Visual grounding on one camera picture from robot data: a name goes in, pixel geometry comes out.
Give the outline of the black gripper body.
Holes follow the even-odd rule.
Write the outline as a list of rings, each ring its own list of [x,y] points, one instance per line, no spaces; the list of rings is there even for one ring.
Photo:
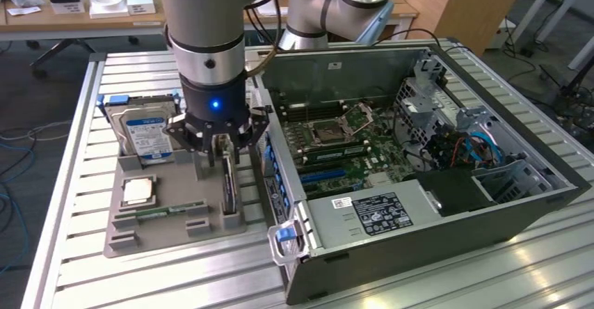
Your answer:
[[[249,122],[245,75],[238,75],[227,83],[214,85],[194,83],[182,75],[181,82],[193,127],[202,131],[209,123],[213,126],[213,134],[225,134],[230,128],[227,122],[231,122],[235,128]]]

